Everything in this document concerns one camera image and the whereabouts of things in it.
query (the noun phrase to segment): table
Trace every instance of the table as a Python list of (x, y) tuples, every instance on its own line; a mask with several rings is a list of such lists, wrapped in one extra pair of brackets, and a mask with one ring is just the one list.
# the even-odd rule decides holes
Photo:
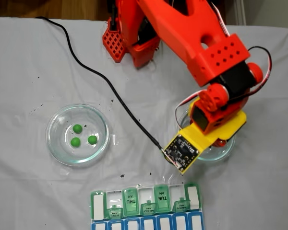
[[(58, 22), (69, 31), (79, 59), (105, 74), (166, 145), (177, 131), (176, 104), (198, 90), (185, 64), (165, 44), (140, 70), (128, 54), (114, 63), (102, 46), (105, 22)], [(0, 230), (88, 230), (93, 190), (187, 181), (201, 186), (207, 230), (288, 230), (288, 29), (229, 31), (247, 47), (268, 48), (273, 72), (245, 106), (248, 122), (229, 160), (193, 166), (181, 176), (108, 85), (73, 60), (61, 29), (37, 19), (0, 18)], [(251, 61), (265, 69), (265, 54), (252, 54)], [(61, 165), (45, 143), (50, 117), (72, 103), (95, 106), (111, 125), (110, 148), (93, 167)]]

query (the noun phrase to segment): red bracket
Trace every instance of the red bracket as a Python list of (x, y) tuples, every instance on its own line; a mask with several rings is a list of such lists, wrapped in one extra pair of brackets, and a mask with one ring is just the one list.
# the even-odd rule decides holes
[(119, 30), (110, 30), (111, 18), (108, 20), (108, 27), (102, 36), (102, 43), (115, 62), (120, 62), (126, 53), (126, 47)]

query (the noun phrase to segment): green lid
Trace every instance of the green lid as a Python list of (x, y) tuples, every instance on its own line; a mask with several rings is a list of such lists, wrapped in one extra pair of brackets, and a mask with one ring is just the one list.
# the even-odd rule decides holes
[(146, 204), (141, 204), (141, 215), (150, 216), (156, 213), (156, 203), (151, 203), (150, 200)]
[(112, 208), (107, 209), (109, 219), (122, 219), (123, 209), (121, 207), (116, 207), (113, 205)]
[(136, 216), (139, 214), (138, 190), (136, 188), (123, 189), (123, 205), (125, 216)]
[(185, 194), (186, 194), (186, 200), (190, 200), (191, 202), (191, 210), (200, 209), (202, 208), (201, 203), (201, 196), (200, 196), (200, 190), (197, 183), (187, 183), (184, 186)]
[(186, 212), (190, 210), (190, 200), (185, 200), (183, 197), (179, 201), (175, 201), (173, 212)]
[(154, 186), (156, 212), (170, 212), (169, 191), (166, 184)]
[(91, 193), (91, 214), (93, 220), (107, 218), (107, 197), (104, 191), (94, 191)]

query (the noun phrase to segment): petri dish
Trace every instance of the petri dish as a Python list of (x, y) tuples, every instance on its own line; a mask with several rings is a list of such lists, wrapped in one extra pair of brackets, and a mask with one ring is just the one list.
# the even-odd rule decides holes
[[(183, 115), (178, 120), (182, 128), (190, 124), (190, 117), (188, 116), (188, 110), (183, 113)], [(211, 146), (204, 150), (202, 154), (197, 158), (197, 161), (204, 161), (206, 163), (214, 163), (220, 160), (224, 160), (230, 156), (231, 151), (235, 145), (236, 137), (233, 136), (226, 145), (223, 147), (214, 147)]]
[[(80, 134), (73, 126), (80, 124)], [(97, 143), (88, 143), (89, 136), (96, 136)], [(73, 147), (71, 139), (79, 138), (80, 146)], [(52, 156), (69, 166), (85, 166), (95, 162), (105, 152), (110, 138), (109, 125), (104, 115), (87, 104), (71, 104), (53, 115), (46, 129), (46, 142)]]

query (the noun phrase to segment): green candy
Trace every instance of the green candy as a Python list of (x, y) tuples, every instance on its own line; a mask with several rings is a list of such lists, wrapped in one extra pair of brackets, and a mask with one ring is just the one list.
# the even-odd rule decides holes
[(82, 126), (79, 125), (79, 124), (76, 124), (72, 127), (73, 131), (77, 134), (81, 133), (82, 132)]
[(73, 138), (71, 140), (71, 145), (74, 147), (79, 147), (80, 146), (80, 139), (79, 138)]
[(88, 143), (91, 145), (95, 145), (97, 143), (97, 137), (96, 136), (89, 136), (87, 139)]

